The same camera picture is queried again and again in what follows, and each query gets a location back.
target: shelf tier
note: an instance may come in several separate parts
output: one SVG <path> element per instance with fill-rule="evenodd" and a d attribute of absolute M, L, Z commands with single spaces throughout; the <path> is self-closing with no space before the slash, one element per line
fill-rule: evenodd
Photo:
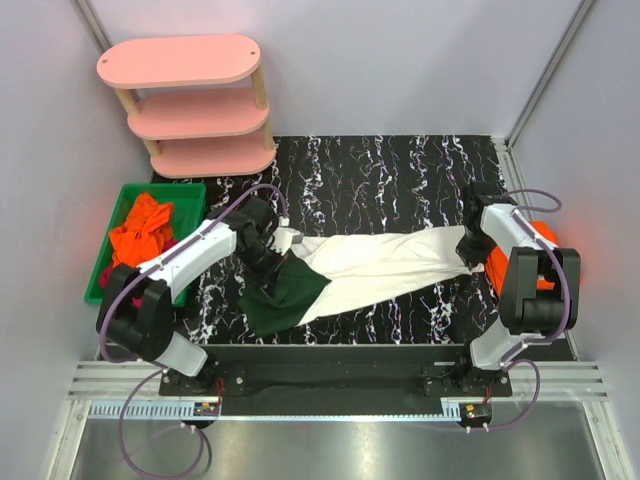
<path fill-rule="evenodd" d="M 113 88 L 215 85 L 249 76 L 260 47 L 244 35 L 139 38 L 120 43 L 98 60 L 98 74 Z"/>
<path fill-rule="evenodd" d="M 269 108 L 258 110 L 252 88 L 220 88 L 150 95 L 129 115 L 129 128 L 147 140 L 244 135 L 262 126 Z"/>
<path fill-rule="evenodd" d="M 265 149 L 262 131 L 235 137 L 193 138 L 160 142 L 153 169 L 166 178 L 251 175 L 267 168 L 276 150 Z"/>

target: reflective metal surface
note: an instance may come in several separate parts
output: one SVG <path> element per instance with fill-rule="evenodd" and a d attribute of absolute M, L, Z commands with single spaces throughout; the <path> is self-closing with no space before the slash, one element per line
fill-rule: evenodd
<path fill-rule="evenodd" d="M 498 404 L 494 423 L 519 408 Z M 148 442 L 167 422 L 130 421 L 130 450 Z M 505 432 L 465 435 L 439 424 L 218 422 L 205 430 L 213 464 L 203 479 L 603 479 L 580 406 L 538 404 L 522 424 Z M 197 453 L 184 430 L 154 440 L 135 455 L 158 475 L 177 474 Z M 73 479 L 137 479 L 121 460 L 117 422 L 90 420 Z"/>

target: white wall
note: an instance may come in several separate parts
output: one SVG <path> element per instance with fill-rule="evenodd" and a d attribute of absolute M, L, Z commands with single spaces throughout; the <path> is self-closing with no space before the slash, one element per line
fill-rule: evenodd
<path fill-rule="evenodd" d="M 281 135 L 482 133 L 516 121 L 578 0 L 92 0 L 115 43 L 244 33 Z"/>
<path fill-rule="evenodd" d="M 640 3 L 599 2 L 516 145 L 527 186 L 565 201 L 550 216 L 578 249 L 576 335 L 600 365 L 640 474 Z"/>
<path fill-rule="evenodd" d="M 37 479 L 77 361 L 95 352 L 84 290 L 120 187 L 148 157 L 95 73 L 68 0 L 0 16 L 0 465 Z"/>

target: shelf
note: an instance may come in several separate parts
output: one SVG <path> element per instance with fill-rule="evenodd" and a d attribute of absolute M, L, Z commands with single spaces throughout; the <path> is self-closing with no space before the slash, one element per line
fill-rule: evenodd
<path fill-rule="evenodd" d="M 273 162 L 275 148 L 265 150 L 260 130 L 246 135 L 167 140 L 151 157 L 153 169 L 166 178 L 251 175 Z"/>
<path fill-rule="evenodd" d="M 252 88 L 222 88 L 151 95 L 129 115 L 129 127 L 147 140 L 222 137 L 257 130 L 269 116 Z"/>
<path fill-rule="evenodd" d="M 113 88 L 231 83 L 260 63 L 260 47 L 243 35 L 140 38 L 107 50 L 98 74 Z"/>

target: orange cloth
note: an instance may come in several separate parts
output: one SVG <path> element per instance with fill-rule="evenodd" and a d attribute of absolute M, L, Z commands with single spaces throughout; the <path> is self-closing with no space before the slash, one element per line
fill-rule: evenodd
<path fill-rule="evenodd" d="M 160 205 L 148 193 L 138 195 L 127 220 L 109 233 L 113 266 L 124 263 L 137 267 L 160 255 L 164 244 L 173 238 L 169 225 L 173 208 L 173 203 Z"/>
<path fill-rule="evenodd" d="M 533 225 L 533 228 L 535 228 L 544 238 L 556 245 L 558 244 L 558 237 L 546 223 L 534 220 L 531 222 L 531 225 Z M 489 261 L 487 262 L 485 270 L 489 276 L 489 280 L 491 280 L 491 283 L 493 284 L 493 287 L 496 289 L 496 292 L 498 292 L 498 295 L 502 292 L 504 277 L 507 275 L 508 264 L 509 260 L 502 250 L 500 250 L 500 247 L 494 248 L 491 255 L 489 255 Z M 546 280 L 538 280 L 539 290 L 551 290 L 552 288 L 553 283 L 547 282 Z"/>

